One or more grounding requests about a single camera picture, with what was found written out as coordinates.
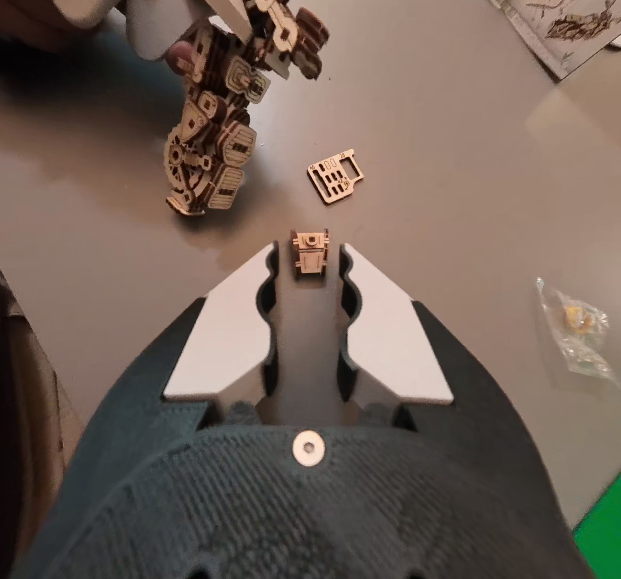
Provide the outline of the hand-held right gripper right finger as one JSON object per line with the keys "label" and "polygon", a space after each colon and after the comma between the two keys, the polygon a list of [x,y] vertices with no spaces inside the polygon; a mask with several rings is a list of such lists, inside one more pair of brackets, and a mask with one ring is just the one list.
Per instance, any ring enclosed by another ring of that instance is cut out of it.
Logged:
{"label": "hand-held right gripper right finger", "polygon": [[358,406],[434,404],[454,395],[414,307],[414,300],[349,243],[339,248],[340,305],[337,385]]}

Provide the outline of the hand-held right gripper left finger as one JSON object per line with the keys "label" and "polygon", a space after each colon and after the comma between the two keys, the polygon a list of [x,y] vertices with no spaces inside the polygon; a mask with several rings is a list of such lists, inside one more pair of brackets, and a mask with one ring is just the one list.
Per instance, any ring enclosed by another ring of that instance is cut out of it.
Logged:
{"label": "hand-held right gripper left finger", "polygon": [[279,245],[266,245],[211,289],[163,390],[168,401],[259,403],[275,390]]}

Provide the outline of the small wooden puzzle part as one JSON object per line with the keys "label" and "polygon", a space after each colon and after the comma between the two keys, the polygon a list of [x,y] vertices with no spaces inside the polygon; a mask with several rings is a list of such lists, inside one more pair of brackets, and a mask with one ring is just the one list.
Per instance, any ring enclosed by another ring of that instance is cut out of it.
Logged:
{"label": "small wooden puzzle part", "polygon": [[291,230],[291,250],[294,276],[325,277],[330,244],[329,229],[320,232]]}

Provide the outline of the wooden puzzle robot model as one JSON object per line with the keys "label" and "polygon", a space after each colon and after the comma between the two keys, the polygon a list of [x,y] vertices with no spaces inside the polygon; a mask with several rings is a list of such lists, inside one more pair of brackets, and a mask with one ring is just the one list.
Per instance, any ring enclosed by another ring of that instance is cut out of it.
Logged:
{"label": "wooden puzzle robot model", "polygon": [[294,16],[290,0],[241,1],[251,28],[246,39],[200,17],[186,36],[189,58],[176,63],[185,100],[180,123],[167,139],[164,165],[171,189],[167,204],[183,216],[231,207],[255,148],[248,106],[266,94],[265,72],[287,79],[293,64],[316,80],[322,71],[320,51],[329,31],[315,14],[302,7]]}

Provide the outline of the grey desk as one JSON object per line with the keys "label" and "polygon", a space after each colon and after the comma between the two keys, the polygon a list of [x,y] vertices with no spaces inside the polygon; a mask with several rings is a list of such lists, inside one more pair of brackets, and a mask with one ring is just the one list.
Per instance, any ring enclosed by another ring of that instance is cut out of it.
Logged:
{"label": "grey desk", "polygon": [[[423,302],[530,430],[567,521],[620,469],[620,390],[569,372],[543,278],[609,315],[620,370],[620,55],[555,84],[487,0],[292,0],[330,31],[322,74],[273,78],[230,210],[178,217],[163,148],[181,82],[122,23],[71,53],[1,44],[1,271],[84,423],[198,296],[274,240],[279,354],[269,421],[340,423],[338,247]],[[307,168],[355,150],[323,203]],[[291,230],[329,229],[325,277],[294,276]]]}

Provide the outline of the person's left hand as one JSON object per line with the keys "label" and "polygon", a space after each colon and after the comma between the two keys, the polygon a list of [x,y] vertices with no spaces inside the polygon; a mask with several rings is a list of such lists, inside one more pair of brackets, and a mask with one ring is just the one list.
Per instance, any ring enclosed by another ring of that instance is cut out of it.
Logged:
{"label": "person's left hand", "polygon": [[185,39],[175,42],[166,52],[164,60],[177,75],[183,76],[194,68],[193,46]]}

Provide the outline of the slotted wooden sheet fragment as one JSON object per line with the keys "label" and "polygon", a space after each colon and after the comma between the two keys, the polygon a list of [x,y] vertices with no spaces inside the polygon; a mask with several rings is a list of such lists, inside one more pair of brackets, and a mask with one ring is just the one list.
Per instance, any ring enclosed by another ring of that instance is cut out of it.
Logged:
{"label": "slotted wooden sheet fragment", "polygon": [[355,160],[354,149],[342,151],[311,164],[307,168],[307,176],[326,205],[351,196],[355,184],[364,178]]}

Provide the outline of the small clear plastic bag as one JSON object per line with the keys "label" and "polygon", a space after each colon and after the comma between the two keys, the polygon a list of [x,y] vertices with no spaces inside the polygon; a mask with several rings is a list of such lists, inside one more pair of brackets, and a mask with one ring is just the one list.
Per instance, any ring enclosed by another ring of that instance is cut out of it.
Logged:
{"label": "small clear plastic bag", "polygon": [[602,355],[610,328],[609,316],[589,303],[564,294],[541,277],[536,279],[535,289],[548,332],[566,369],[616,383],[617,376]]}

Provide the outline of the green plastic bin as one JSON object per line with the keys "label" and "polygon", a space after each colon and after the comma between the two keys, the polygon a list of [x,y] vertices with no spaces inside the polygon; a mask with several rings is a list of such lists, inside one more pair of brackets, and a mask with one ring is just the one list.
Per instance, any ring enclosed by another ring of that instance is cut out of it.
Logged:
{"label": "green plastic bin", "polygon": [[596,578],[620,578],[620,478],[575,527],[574,539]]}

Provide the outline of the printed instruction sheet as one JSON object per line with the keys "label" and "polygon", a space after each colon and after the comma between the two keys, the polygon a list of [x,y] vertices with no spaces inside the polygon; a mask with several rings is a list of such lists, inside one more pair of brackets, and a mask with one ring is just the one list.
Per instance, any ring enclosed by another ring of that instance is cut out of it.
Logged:
{"label": "printed instruction sheet", "polygon": [[620,0],[489,1],[558,80],[603,48],[620,49]]}

